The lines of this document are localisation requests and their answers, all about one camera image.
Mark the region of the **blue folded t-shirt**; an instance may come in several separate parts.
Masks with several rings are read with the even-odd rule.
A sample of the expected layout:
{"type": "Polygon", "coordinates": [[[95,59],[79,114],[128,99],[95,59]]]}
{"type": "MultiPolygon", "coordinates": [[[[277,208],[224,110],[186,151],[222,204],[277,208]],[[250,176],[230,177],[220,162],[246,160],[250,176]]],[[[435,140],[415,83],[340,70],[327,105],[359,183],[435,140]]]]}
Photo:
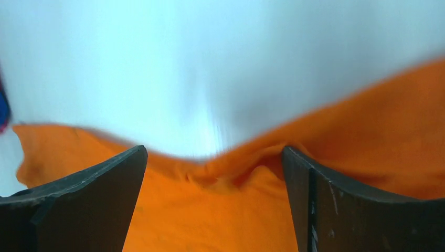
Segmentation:
{"type": "Polygon", "coordinates": [[[8,98],[7,98],[2,80],[1,80],[1,110],[0,110],[0,113],[1,113],[0,131],[1,131],[1,133],[3,133],[5,131],[5,129],[7,128],[7,126],[9,125],[10,117],[11,117],[11,110],[10,110],[8,98]]]}

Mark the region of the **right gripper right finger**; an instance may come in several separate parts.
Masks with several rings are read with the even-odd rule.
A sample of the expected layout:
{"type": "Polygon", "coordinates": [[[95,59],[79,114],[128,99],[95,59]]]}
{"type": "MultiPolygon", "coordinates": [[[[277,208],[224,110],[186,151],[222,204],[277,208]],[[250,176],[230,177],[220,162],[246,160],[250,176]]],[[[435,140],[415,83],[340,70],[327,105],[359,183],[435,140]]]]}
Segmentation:
{"type": "Polygon", "coordinates": [[[290,146],[282,165],[299,251],[444,251],[444,199],[380,190],[290,146]]]}

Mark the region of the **orange t-shirt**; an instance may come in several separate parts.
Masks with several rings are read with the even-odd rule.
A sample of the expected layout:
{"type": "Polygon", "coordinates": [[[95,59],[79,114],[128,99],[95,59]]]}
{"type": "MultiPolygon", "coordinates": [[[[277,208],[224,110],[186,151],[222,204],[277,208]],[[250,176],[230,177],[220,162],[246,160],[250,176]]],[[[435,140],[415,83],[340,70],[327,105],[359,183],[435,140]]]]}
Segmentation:
{"type": "MultiPolygon", "coordinates": [[[[13,127],[28,189],[128,148],[54,124],[13,127]]],[[[147,151],[122,251],[299,251],[282,151],[290,146],[359,182],[444,199],[444,58],[384,80],[205,162],[147,151]]]]}

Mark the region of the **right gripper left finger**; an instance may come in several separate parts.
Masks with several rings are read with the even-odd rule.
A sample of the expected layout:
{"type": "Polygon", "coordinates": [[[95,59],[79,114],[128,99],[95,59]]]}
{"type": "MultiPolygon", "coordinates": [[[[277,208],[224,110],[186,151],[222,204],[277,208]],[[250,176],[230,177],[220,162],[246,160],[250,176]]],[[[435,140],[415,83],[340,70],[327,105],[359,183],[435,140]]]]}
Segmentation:
{"type": "Polygon", "coordinates": [[[1,198],[1,251],[122,251],[147,164],[144,146],[1,198]]]}

